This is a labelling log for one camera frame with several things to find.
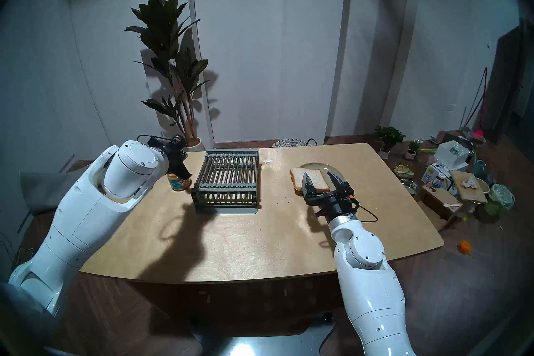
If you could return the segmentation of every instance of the white bread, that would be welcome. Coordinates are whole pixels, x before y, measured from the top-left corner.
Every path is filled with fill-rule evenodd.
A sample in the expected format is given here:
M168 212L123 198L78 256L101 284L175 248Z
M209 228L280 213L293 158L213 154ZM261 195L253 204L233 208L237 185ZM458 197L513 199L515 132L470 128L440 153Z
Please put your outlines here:
M326 183L322 172L318 169L306 169L303 167L292 167L290 169L291 180L293 181L293 187L296 191L302 192L302 178L304 173L307 173L313 182L317 192L329 192L330 186Z

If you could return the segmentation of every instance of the plate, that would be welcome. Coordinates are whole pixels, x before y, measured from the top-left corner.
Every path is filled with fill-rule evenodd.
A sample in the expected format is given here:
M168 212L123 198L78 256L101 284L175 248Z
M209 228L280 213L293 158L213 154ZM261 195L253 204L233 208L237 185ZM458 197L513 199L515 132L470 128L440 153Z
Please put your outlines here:
M332 173L335 173L342 180L345 180L343 175L341 175L340 171L338 171L336 168L334 168L333 166L330 166L330 165L328 165L326 163L310 162L310 163L305 163L301 167L306 168L306 169L318 169L319 171L321 171L322 172L322 176L324 177L324 179L325 179L326 183L328 184L328 186L330 186L330 190L331 191L335 190L335 185L332 183L332 180L328 176L328 174L327 174L328 171L330 171Z
M406 165L397 165L393 168L395 175L399 178L413 179L413 171Z

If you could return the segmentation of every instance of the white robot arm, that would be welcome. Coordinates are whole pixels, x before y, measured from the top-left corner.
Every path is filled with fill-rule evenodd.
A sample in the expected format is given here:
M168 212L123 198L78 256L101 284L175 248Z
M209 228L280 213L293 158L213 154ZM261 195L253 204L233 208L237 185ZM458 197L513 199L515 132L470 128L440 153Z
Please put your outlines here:
M182 137L165 145L157 140L152 144L156 147L129 140L121 147L110 146L76 181L59 203L37 253L9 278L15 287L10 291L18 292L18 301L26 296L35 310L40 307L42 312L60 317L73 277L154 183L171 169L178 169L183 178L191 176L183 165Z
M308 174L302 188L308 205L319 206L336 242L334 259L345 310L367 356L415 355L408 339L405 300L380 239L356 218L358 201L348 182L328 172L336 190L318 193Z

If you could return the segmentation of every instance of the green plastic bag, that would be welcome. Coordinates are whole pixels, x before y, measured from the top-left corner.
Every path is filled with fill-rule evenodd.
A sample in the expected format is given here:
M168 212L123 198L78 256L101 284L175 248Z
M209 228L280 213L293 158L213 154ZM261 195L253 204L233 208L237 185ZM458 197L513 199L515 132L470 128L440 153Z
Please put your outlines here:
M500 215L504 210L514 206L515 197L504 185L495 184L490 189L490 199L484 205L486 212L492 217Z

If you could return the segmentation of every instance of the small bottle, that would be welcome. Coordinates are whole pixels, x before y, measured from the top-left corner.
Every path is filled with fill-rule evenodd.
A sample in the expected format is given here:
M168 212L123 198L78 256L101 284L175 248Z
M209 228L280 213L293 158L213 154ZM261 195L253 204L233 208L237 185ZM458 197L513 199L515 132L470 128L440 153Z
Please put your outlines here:
M441 188L443 186L443 183L445 182L445 174L439 173L436 178L432 181L432 186L434 188Z
M170 187L175 191L183 191L191 186L191 178L181 179L174 173L168 173L167 178L169 179Z

